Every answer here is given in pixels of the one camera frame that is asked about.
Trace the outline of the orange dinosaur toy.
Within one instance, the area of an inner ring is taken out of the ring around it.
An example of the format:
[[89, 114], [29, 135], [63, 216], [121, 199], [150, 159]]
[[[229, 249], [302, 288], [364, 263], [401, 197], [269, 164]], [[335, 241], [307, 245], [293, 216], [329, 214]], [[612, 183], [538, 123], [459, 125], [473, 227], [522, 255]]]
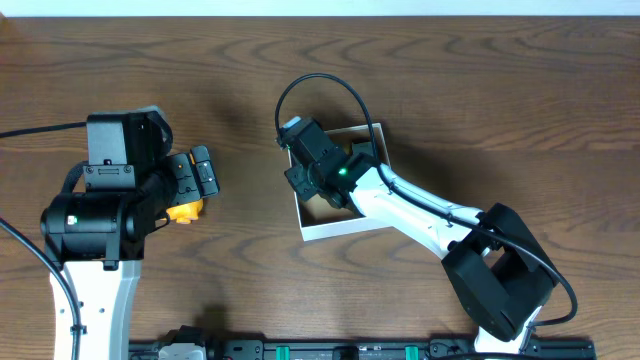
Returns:
[[169, 222], [176, 222], [177, 224], [188, 225], [193, 221], [199, 219], [199, 214], [204, 207], [204, 201], [202, 199], [190, 202], [182, 205], [177, 205], [167, 209], [160, 215], [161, 219], [168, 220]]

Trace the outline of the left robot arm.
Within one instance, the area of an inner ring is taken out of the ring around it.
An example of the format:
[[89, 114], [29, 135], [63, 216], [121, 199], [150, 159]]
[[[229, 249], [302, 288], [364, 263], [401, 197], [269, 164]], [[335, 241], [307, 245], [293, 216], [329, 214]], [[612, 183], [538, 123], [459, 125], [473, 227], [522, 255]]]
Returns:
[[125, 359], [145, 239], [198, 219], [219, 192], [209, 150], [174, 154], [156, 106], [97, 112], [86, 121], [88, 158], [43, 211], [56, 312], [57, 359]]

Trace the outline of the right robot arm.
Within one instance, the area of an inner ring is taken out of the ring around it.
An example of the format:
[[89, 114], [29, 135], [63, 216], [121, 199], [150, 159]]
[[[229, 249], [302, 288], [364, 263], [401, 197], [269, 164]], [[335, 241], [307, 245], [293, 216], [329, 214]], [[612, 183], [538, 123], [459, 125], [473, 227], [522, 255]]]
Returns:
[[534, 321], [558, 282], [555, 267], [521, 217], [448, 202], [397, 176], [371, 151], [346, 152], [319, 123], [296, 117], [278, 131], [299, 199], [322, 197], [393, 227], [434, 253], [465, 312], [478, 325], [480, 353], [523, 353]]

